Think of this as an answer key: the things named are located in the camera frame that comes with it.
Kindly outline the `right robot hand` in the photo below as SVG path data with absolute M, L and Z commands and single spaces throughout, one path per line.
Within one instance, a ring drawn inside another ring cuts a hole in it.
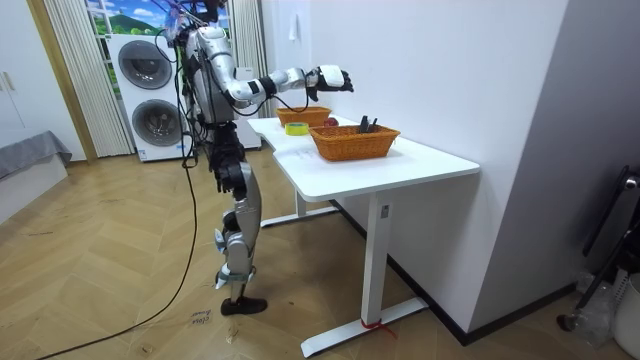
M 306 94 L 318 102 L 319 92 L 353 92 L 349 73 L 337 65 L 321 65 L 306 74 Z

